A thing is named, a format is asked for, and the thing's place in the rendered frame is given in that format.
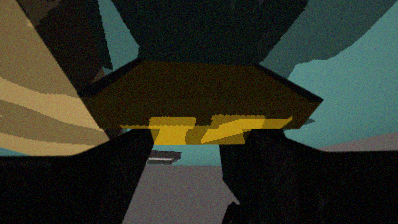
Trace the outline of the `tan panel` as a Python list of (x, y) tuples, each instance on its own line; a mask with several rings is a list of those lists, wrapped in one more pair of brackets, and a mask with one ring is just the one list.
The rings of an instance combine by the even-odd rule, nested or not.
[(122, 135), (77, 94), (104, 76), (82, 0), (0, 0), (0, 148), (73, 155)]

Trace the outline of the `white rectangular tray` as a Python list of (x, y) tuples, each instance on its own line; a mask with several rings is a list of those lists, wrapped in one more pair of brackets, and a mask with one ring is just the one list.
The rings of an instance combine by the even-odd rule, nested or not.
[(181, 152), (151, 151), (146, 164), (172, 165), (181, 159)]

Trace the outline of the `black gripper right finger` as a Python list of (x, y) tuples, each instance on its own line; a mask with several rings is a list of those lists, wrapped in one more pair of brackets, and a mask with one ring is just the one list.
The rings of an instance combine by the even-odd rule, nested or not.
[(398, 150), (323, 151), (268, 129), (252, 129), (245, 144), (286, 224), (314, 224), (356, 173), (398, 171)]

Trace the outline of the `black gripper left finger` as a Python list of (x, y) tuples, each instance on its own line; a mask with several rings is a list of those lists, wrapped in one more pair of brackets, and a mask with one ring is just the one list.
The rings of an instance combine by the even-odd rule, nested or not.
[(0, 196), (59, 196), (83, 224), (122, 224), (153, 145), (132, 129), (73, 155), (0, 156)]

